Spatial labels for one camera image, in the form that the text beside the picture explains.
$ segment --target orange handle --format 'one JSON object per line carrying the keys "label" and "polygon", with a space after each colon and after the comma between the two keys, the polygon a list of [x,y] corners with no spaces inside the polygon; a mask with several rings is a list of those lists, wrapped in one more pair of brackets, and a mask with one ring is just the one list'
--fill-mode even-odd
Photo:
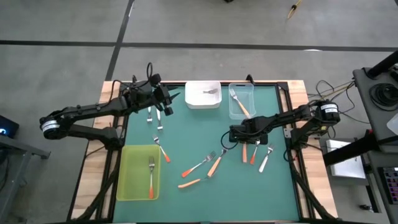
{"label": "orange handle", "polygon": [[256,153],[253,153],[253,156],[251,156],[251,159],[250,159],[250,164],[254,164],[254,157],[256,156]]}
{"label": "orange handle", "polygon": [[192,184],[197,183],[197,182],[199,182],[199,181],[200,181],[200,179],[196,179],[196,180],[193,180],[193,181],[191,181],[191,182],[189,182],[189,183],[179,185],[178,187],[179,187],[179,188],[188,187],[188,186],[191,186]]}
{"label": "orange handle", "polygon": [[211,177],[214,174],[214,171],[216,170],[218,164],[220,163],[220,160],[221,160],[221,156],[216,160],[216,162],[213,164],[213,166],[211,167],[211,169],[207,173],[208,177]]}
{"label": "orange handle", "polygon": [[149,198],[153,199],[154,198],[154,188],[151,186],[149,189]]}
{"label": "orange handle", "polygon": [[183,173],[182,173],[182,177],[186,177],[189,173],[192,172],[192,170],[193,170],[193,169],[191,168],[191,169],[189,169],[189,170],[183,172]]}
{"label": "orange handle", "polygon": [[246,117],[248,117],[248,119],[250,119],[249,112],[246,110],[246,108],[243,106],[243,104],[240,101],[238,101],[238,103],[239,103],[239,106],[241,107],[241,109],[243,110],[244,115],[246,115]]}
{"label": "orange handle", "polygon": [[244,163],[248,162],[248,153],[246,152],[246,146],[247,146],[247,144],[246,144],[246,142],[244,142],[243,143],[243,148],[242,148],[242,161]]}
{"label": "orange handle", "polygon": [[170,158],[166,155],[166,153],[163,153],[164,157],[166,158],[166,162],[169,163],[171,162]]}

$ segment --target cutlery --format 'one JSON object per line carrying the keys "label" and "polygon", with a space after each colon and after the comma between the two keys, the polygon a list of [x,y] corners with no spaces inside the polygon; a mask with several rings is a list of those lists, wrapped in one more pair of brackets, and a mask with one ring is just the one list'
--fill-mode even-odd
{"label": "cutlery", "polygon": [[191,172],[192,172],[194,169],[196,169],[198,166],[202,165],[202,164],[205,163],[205,162],[211,161],[215,156],[216,156],[216,152],[215,152],[215,151],[211,152],[209,155],[207,155],[207,156],[205,157],[205,160],[203,160],[201,163],[199,163],[198,165],[192,167],[191,169],[189,169],[189,170],[183,172],[183,173],[182,173],[182,177],[186,177],[189,173],[191,173]]}
{"label": "cutlery", "polygon": [[170,162],[171,160],[166,155],[166,152],[164,152],[163,147],[159,143],[159,138],[155,134],[152,135],[152,137],[154,138],[154,142],[156,143],[156,145],[158,145],[160,147],[160,150],[162,150],[163,156],[166,158],[166,162]]}
{"label": "cutlery", "polygon": [[162,123],[160,122],[160,111],[158,109],[156,109],[156,116],[157,116],[157,121],[158,121],[157,130],[161,131],[161,130],[163,130],[163,126],[162,126]]}
{"label": "cutlery", "polygon": [[257,149],[258,149],[258,147],[259,147],[259,144],[260,144],[260,140],[257,140],[256,141],[256,148],[254,149],[254,153],[253,153],[253,155],[251,156],[251,159],[250,159],[250,164],[254,164],[254,158],[255,158],[255,156],[256,156],[256,152],[257,152]]}
{"label": "cutlery", "polygon": [[208,94],[215,94],[218,92],[218,89],[212,89],[212,90],[203,90],[203,93],[208,93]]}
{"label": "cutlery", "polygon": [[211,177],[215,173],[215,170],[216,170],[218,164],[220,163],[221,157],[223,157],[223,155],[226,154],[226,152],[228,152],[227,149],[222,149],[221,150],[221,155],[219,156],[219,158],[216,160],[216,162],[213,164],[213,166],[211,167],[211,169],[207,173],[208,177]]}
{"label": "cutlery", "polygon": [[148,124],[151,124],[151,123],[152,123],[152,115],[150,114],[150,108],[151,108],[151,106],[148,107],[148,118],[147,118]]}
{"label": "cutlery", "polygon": [[273,152],[273,150],[274,150],[274,146],[273,146],[272,144],[269,145],[269,146],[268,146],[268,152],[267,152],[267,154],[266,154],[264,160],[263,160],[262,163],[261,163],[259,172],[262,172],[262,171],[264,170],[264,167],[266,166],[266,163],[267,163],[267,161],[268,161],[268,156],[269,156],[269,154],[271,154],[271,153]]}
{"label": "cutlery", "polygon": [[196,179],[196,180],[193,180],[193,181],[188,182],[188,183],[186,183],[186,184],[181,184],[181,185],[179,185],[178,187],[179,187],[180,189],[182,189],[182,188],[191,186],[192,184],[195,184],[195,183],[197,183],[197,182],[199,182],[199,181],[201,181],[201,180],[205,180],[205,179],[209,179],[210,177],[213,177],[216,173],[217,173],[217,171],[214,172],[213,175],[211,175],[211,176],[206,176],[205,178],[202,178],[202,179]]}
{"label": "cutlery", "polygon": [[247,109],[243,106],[243,104],[238,100],[238,96],[236,96],[235,91],[234,91],[233,89],[230,89],[230,90],[229,90],[229,93],[231,94],[232,98],[234,98],[234,99],[238,102],[238,104],[239,104],[239,106],[241,107],[241,109],[242,109],[244,115],[246,115],[246,117],[247,117],[248,119],[250,119],[250,118],[251,118],[250,113],[249,113],[249,112],[247,111]]}
{"label": "cutlery", "polygon": [[242,147],[242,162],[247,163],[248,162],[248,153],[247,153],[247,144],[246,142],[243,143],[243,147]]}
{"label": "cutlery", "polygon": [[155,168],[155,159],[153,156],[149,157],[149,170],[150,170],[150,185],[149,185],[149,198],[154,198],[154,188],[152,186],[152,176]]}

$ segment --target white paper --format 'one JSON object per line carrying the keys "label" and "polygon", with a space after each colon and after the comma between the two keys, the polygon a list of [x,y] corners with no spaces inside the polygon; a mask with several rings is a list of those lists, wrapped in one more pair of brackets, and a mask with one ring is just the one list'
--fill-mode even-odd
{"label": "white paper", "polygon": [[[328,152],[350,144],[350,142],[327,140]],[[338,177],[355,177],[365,179],[361,156],[331,165],[331,174]]]}

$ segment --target clear plastic container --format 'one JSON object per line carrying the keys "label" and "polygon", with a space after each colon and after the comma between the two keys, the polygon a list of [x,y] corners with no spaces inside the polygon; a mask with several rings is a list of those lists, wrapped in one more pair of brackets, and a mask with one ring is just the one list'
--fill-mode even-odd
{"label": "clear plastic container", "polygon": [[[228,87],[229,90],[229,117],[231,119],[244,120],[252,118],[256,115],[256,109],[254,107],[254,85],[251,83],[231,83]],[[235,92],[238,100],[235,100],[231,92]],[[248,112],[245,114],[239,102]]]}

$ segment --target gray floor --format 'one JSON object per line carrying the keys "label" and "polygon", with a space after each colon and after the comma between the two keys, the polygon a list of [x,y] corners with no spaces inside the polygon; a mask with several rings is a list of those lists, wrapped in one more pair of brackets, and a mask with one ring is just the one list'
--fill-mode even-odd
{"label": "gray floor", "polygon": [[[285,17],[293,1],[137,0],[125,42],[232,43],[395,47],[398,7],[393,0],[308,0],[294,17]],[[127,0],[5,0],[0,2],[0,40],[115,42]],[[14,213],[29,223],[66,219],[87,141],[45,140],[39,118],[67,105],[98,100],[111,58],[111,47],[0,45],[0,114],[21,124],[18,139],[49,150],[48,161],[34,159],[28,186],[20,190]],[[324,79],[332,85],[350,81],[356,68],[371,67],[389,52],[305,52],[297,50],[135,49],[122,48],[113,78],[143,79],[147,62],[164,80],[242,79],[305,80],[307,91]],[[356,108],[367,121],[355,88]],[[336,101],[341,110],[351,105]],[[83,124],[91,125],[92,121]],[[367,124],[346,117],[338,137],[360,137]],[[339,217],[388,223],[385,213],[359,210],[369,203],[364,187],[332,185]]]}

